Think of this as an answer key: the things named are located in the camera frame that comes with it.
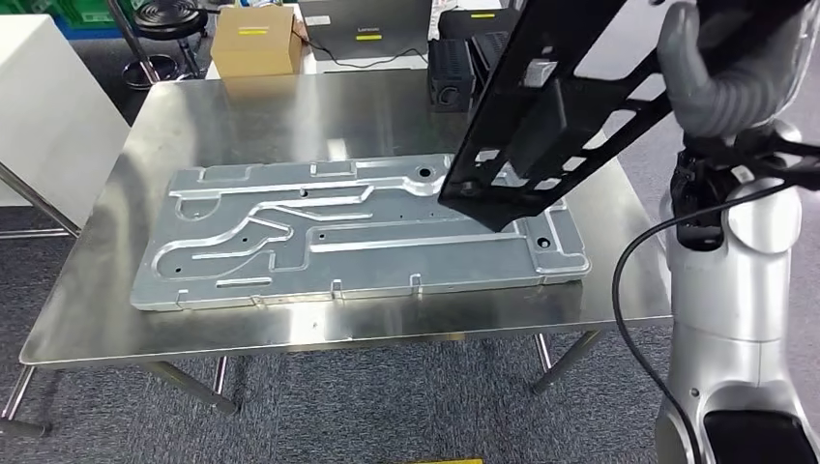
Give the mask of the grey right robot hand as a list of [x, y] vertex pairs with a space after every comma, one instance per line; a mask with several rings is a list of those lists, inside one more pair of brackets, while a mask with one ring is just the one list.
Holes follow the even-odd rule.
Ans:
[[657, 56], [666, 92], [680, 120], [714, 112], [701, 132], [730, 132], [778, 113], [796, 95], [819, 31], [819, 3], [811, 1], [768, 37], [720, 72], [709, 72], [699, 47], [709, 39], [701, 27], [704, 8], [678, 2], [666, 12]]

